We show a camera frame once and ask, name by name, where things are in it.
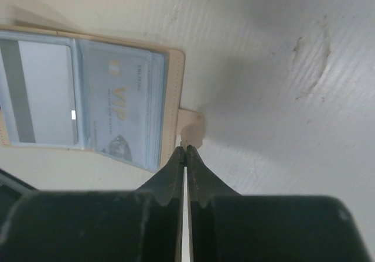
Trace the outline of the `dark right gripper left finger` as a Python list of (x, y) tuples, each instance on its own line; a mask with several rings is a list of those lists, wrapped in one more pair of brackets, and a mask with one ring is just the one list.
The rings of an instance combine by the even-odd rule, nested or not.
[(180, 261), (185, 152), (136, 190), (36, 191), (1, 226), (2, 261)]

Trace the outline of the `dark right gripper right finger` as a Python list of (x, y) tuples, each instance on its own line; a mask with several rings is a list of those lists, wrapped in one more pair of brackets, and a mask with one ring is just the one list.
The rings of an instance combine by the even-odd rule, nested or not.
[(346, 206), (329, 196), (246, 196), (186, 150), (192, 261), (370, 261)]

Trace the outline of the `white credit card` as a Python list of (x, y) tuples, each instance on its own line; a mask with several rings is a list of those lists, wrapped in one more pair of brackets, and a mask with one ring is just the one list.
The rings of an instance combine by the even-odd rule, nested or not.
[(71, 49), (2, 39), (1, 108), (11, 144), (77, 144)]
[(84, 89), (90, 148), (155, 172), (161, 153), (166, 56), (84, 40)]

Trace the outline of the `beige card holder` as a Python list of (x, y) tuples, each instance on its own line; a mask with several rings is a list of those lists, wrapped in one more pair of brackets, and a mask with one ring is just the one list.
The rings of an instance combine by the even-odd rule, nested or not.
[(165, 54), (166, 86), (164, 109), (162, 116), (163, 125), (161, 130), (161, 153), (159, 168), (156, 171), (163, 167), (168, 161), (169, 157), (172, 155), (172, 152), (175, 149), (176, 137), (181, 133), (185, 132), (187, 129), (195, 129), (196, 135), (192, 137), (190, 141), (197, 147), (201, 146), (204, 134), (202, 115), (194, 111), (183, 110), (180, 107), (183, 73), (185, 69), (185, 55), (180, 50), (171, 49), (164, 46), (158, 46), (150, 43), (132, 42), (129, 40), (107, 38), (98, 35), (85, 35), (81, 33), (65, 32), (59, 30), (46, 30), (20, 26), (2, 26), (1, 40), (2, 39), (50, 43), (54, 45), (66, 45), (71, 49), (71, 60), (73, 65), (74, 101), (76, 105), (75, 118), (77, 124), (77, 144), (75, 145), (14, 145), (11, 144), (9, 141), (5, 119), (1, 108), (1, 144), (3, 146), (15, 148), (61, 149), (66, 151), (76, 150), (96, 153), (89, 146), (90, 123), (88, 121), (87, 96), (85, 94), (84, 89), (85, 83), (83, 74), (83, 59), (81, 54), (81, 43), (84, 40), (106, 43), (111, 45), (133, 47), (137, 49), (145, 49), (150, 50), (152, 52)]

